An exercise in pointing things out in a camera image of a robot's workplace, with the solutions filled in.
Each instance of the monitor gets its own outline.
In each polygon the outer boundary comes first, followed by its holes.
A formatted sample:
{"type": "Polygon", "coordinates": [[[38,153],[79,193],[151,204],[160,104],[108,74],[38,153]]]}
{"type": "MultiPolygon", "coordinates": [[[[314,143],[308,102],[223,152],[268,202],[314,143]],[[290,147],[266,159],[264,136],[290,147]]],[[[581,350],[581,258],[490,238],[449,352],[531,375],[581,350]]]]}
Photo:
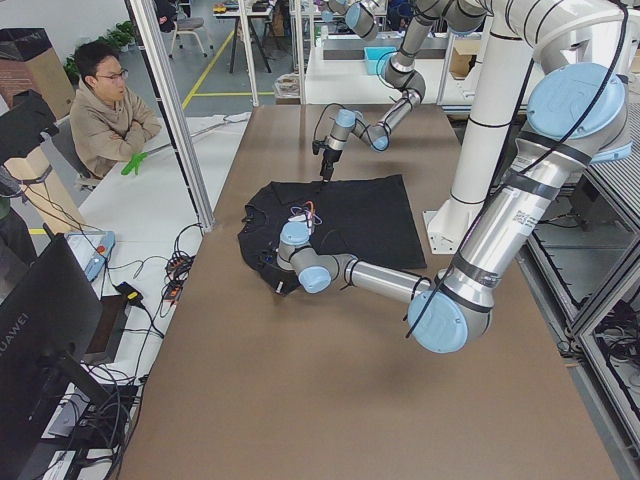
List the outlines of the monitor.
{"type": "Polygon", "coordinates": [[[0,472],[17,478],[74,383],[101,405],[108,393],[80,365],[102,307],[62,235],[0,304],[0,472]]]}

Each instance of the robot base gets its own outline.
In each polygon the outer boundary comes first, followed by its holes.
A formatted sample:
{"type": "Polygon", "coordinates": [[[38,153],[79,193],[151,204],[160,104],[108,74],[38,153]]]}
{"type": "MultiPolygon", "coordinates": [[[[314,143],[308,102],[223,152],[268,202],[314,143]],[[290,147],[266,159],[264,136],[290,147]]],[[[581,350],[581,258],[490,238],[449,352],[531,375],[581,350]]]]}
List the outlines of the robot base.
{"type": "Polygon", "coordinates": [[[481,208],[482,204],[462,204],[449,198],[440,210],[422,212],[431,253],[455,253],[481,208]]]}

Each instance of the robotic arm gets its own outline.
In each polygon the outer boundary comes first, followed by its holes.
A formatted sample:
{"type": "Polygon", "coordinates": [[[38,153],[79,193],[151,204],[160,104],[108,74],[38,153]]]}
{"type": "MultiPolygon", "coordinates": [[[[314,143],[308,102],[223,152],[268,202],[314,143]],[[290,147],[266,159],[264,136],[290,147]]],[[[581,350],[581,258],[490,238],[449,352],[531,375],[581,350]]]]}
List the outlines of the robotic arm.
{"type": "MultiPolygon", "coordinates": [[[[459,350],[488,329],[493,290],[566,179],[593,159],[614,160],[630,153],[624,73],[632,46],[637,45],[640,22],[635,12],[633,23],[629,22],[632,14],[612,12],[612,4],[602,0],[566,0],[565,9],[554,8],[558,4],[552,0],[541,0],[521,11],[514,11],[513,2],[507,0],[435,3],[458,10],[461,5],[479,5],[493,15],[504,15],[513,32],[535,47],[534,59],[545,68],[556,67],[529,99],[528,121],[517,139],[518,154],[502,186],[480,211],[435,286],[350,255],[317,255],[308,244],[304,225],[293,223],[282,231],[278,263],[295,271],[310,293],[343,278],[410,302],[410,333],[425,348],[446,353],[459,350]],[[615,41],[612,32],[617,32],[615,41]],[[570,62],[596,58],[599,62],[570,62]],[[603,61],[609,68],[599,64],[603,61]]],[[[396,60],[404,55],[398,54],[396,60]]],[[[357,114],[340,112],[326,141],[338,154],[329,157],[327,164],[332,167],[339,159],[349,133],[358,128],[357,114]]]]}
{"type": "MultiPolygon", "coordinates": [[[[343,112],[338,119],[346,116],[343,112]]],[[[528,122],[517,139],[518,155],[503,186],[434,289],[421,277],[351,255],[318,255],[300,222],[284,226],[278,265],[295,271],[309,293],[342,278],[410,302],[407,318],[416,340],[437,353],[457,351],[488,329],[493,290],[567,178],[595,157],[628,155],[626,118],[625,84],[606,68],[583,63],[548,75],[531,96],[528,122]],[[590,105],[602,86],[598,101],[590,105]]]]}
{"type": "MultiPolygon", "coordinates": [[[[346,0],[327,0],[325,6],[330,12],[345,15],[347,25],[363,40],[370,41],[376,37],[378,25],[373,12],[379,5],[375,0],[362,0],[350,7],[346,6],[346,0]]],[[[461,2],[452,1],[418,0],[415,8],[417,14],[409,23],[400,48],[385,61],[382,69],[382,78],[401,93],[400,98],[375,124],[365,125],[359,112],[354,112],[353,120],[346,113],[341,113],[324,142],[314,142],[314,154],[317,155],[321,148],[325,149],[320,172],[324,182],[331,180],[333,163],[340,159],[349,132],[373,150],[382,152],[389,146],[389,137],[394,129],[422,103],[426,85],[414,68],[414,59],[433,23],[444,18],[454,31],[470,33],[480,26],[486,15],[483,8],[473,5],[462,7],[461,2]]]]}

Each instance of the brown table surface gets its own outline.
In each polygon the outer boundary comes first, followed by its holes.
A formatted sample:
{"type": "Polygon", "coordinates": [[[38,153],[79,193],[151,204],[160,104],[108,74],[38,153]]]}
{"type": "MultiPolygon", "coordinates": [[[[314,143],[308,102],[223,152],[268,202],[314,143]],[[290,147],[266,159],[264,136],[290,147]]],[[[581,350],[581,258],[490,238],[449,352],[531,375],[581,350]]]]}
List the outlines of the brown table surface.
{"type": "MultiPolygon", "coordinates": [[[[341,285],[282,298],[243,263],[245,203],[270,180],[318,179],[321,110],[254,110],[120,478],[617,478],[517,265],[488,333],[438,355],[404,338],[404,304],[341,285]]],[[[382,154],[351,139],[335,179],[402,173],[427,254],[421,211],[447,198],[458,152],[446,116],[421,106],[382,154]]],[[[427,261],[432,277],[449,257],[427,261]]]]}

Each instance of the green glove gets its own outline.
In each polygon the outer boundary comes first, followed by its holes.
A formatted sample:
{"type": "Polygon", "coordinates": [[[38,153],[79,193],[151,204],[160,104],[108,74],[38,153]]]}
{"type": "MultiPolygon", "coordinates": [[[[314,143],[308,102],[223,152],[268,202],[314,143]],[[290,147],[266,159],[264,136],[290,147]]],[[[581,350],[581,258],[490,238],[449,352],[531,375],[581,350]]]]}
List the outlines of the green glove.
{"type": "Polygon", "coordinates": [[[140,164],[145,158],[147,158],[148,155],[149,154],[146,152],[134,153],[133,155],[131,155],[131,160],[129,160],[129,163],[125,165],[125,167],[122,169],[122,172],[120,173],[122,175],[129,175],[131,173],[131,170],[133,170],[137,175],[138,170],[140,169],[140,164]]]}

